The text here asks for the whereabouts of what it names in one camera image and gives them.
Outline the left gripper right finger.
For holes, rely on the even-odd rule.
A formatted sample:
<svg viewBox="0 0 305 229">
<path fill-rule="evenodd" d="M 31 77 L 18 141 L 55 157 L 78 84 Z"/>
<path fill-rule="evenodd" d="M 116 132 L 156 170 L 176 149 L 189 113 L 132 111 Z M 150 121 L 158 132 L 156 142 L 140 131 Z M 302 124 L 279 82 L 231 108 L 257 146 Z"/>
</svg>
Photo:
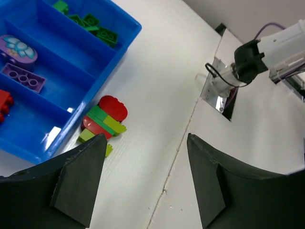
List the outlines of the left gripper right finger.
<svg viewBox="0 0 305 229">
<path fill-rule="evenodd" d="M 282 175 L 244 163 L 194 134 L 187 151 L 202 227 L 302 229 L 305 172 Z"/>
</svg>

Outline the striped red green lego stack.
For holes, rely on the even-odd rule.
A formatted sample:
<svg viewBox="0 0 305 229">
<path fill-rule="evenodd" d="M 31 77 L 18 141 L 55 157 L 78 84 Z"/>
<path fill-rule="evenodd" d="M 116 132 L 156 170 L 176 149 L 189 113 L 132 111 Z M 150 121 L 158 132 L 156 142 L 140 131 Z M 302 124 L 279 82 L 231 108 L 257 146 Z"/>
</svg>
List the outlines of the striped red green lego stack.
<svg viewBox="0 0 305 229">
<path fill-rule="evenodd" d="M 104 134 L 107 140 L 119 136 L 127 130 L 122 124 L 127 116 L 128 110 L 122 102 L 105 95 L 84 116 L 77 141 L 84 143 L 99 134 Z"/>
</svg>

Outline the purple lego plate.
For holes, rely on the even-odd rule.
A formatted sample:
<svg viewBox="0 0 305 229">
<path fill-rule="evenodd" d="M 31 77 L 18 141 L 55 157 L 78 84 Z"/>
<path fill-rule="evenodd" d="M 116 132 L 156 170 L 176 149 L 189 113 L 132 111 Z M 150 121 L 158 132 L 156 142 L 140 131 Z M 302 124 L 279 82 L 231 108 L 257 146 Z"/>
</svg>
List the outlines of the purple lego plate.
<svg viewBox="0 0 305 229">
<path fill-rule="evenodd" d="M 35 91 L 36 93 L 40 93 L 46 83 L 46 78 L 10 63 L 4 65 L 1 73 Z"/>
</svg>

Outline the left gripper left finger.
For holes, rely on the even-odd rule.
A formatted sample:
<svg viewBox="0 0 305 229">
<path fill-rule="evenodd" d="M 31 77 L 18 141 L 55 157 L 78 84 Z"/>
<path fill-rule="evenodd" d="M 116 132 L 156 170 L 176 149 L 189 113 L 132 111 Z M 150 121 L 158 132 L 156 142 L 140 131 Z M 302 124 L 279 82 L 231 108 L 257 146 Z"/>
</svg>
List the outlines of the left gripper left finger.
<svg viewBox="0 0 305 229">
<path fill-rule="evenodd" d="M 99 134 L 41 164 L 0 178 L 2 229 L 86 229 L 105 160 Z"/>
</svg>

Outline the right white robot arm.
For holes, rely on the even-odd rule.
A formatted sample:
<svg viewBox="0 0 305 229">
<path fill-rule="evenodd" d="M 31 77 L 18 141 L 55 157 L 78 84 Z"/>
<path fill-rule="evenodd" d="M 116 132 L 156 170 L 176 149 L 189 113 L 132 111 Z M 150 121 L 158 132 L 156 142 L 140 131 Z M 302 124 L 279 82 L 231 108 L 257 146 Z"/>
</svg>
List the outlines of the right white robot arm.
<svg viewBox="0 0 305 229">
<path fill-rule="evenodd" d="M 245 87 L 257 75 L 269 71 L 279 79 L 293 76 L 305 68 L 305 21 L 283 28 L 262 38 L 255 37 L 234 51 L 234 61 L 217 71 L 205 64 L 212 75 L 208 81 L 212 91 L 228 97 L 233 88 Z"/>
</svg>

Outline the red lego brick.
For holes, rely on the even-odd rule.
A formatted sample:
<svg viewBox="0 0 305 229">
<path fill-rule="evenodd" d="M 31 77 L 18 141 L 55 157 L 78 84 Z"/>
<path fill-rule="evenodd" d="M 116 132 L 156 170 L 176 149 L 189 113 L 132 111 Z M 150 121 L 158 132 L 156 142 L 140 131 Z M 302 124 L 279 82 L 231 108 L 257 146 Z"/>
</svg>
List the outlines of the red lego brick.
<svg viewBox="0 0 305 229">
<path fill-rule="evenodd" d="M 0 90 L 0 123 L 5 121 L 6 115 L 10 112 L 10 108 L 14 105 L 14 99 L 10 92 Z"/>
</svg>

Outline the green square lego brick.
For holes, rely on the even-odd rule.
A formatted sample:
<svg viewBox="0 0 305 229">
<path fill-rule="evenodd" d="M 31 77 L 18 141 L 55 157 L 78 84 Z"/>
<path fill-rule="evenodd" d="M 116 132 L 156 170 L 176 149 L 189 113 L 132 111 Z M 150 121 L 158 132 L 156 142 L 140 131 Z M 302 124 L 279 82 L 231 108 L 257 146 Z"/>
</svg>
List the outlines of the green square lego brick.
<svg viewBox="0 0 305 229">
<path fill-rule="evenodd" d="M 79 17 L 79 15 L 77 15 L 77 14 L 69 15 L 68 18 L 71 19 L 72 21 L 74 21 L 76 24 L 80 25 L 81 27 L 85 27 L 85 23 Z"/>
</svg>

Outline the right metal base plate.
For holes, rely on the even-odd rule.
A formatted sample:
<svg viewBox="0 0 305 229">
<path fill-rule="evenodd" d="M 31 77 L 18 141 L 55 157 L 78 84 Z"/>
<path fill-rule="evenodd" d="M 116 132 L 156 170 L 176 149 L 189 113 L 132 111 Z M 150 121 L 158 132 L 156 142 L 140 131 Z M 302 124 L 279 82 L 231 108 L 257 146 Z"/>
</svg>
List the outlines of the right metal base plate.
<svg viewBox="0 0 305 229">
<path fill-rule="evenodd" d="M 234 104 L 240 85 L 234 75 L 232 65 L 226 65 L 220 59 L 214 58 L 213 63 L 207 63 L 208 75 L 203 85 L 200 97 L 227 120 L 232 120 Z"/>
</svg>

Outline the purple paw print lego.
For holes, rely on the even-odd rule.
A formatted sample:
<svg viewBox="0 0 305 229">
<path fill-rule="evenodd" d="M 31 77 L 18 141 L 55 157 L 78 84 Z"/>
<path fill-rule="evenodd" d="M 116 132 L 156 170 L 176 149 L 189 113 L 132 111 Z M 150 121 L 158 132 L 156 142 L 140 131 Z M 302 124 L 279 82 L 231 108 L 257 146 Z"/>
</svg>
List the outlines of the purple paw print lego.
<svg viewBox="0 0 305 229">
<path fill-rule="evenodd" d="M 12 35 L 0 37 L 0 57 L 22 69 L 32 71 L 38 54 L 34 48 Z"/>
</svg>

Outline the blue divided plastic bin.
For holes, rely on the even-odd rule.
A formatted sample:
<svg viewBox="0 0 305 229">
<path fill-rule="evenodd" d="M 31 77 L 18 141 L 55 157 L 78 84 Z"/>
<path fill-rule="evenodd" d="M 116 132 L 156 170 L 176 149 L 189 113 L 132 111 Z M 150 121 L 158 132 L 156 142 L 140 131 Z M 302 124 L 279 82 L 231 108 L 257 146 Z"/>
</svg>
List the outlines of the blue divided plastic bin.
<svg viewBox="0 0 305 229">
<path fill-rule="evenodd" d="M 0 87 L 14 105 L 0 125 L 1 150 L 39 164 L 65 144 L 141 31 L 141 24 L 110 0 L 68 0 L 67 15 L 53 0 L 3 0 L 0 33 L 12 35 L 38 54 L 32 73 L 46 78 L 40 93 L 0 74 Z M 68 18 L 92 14 L 118 34 L 114 48 Z"/>
</svg>

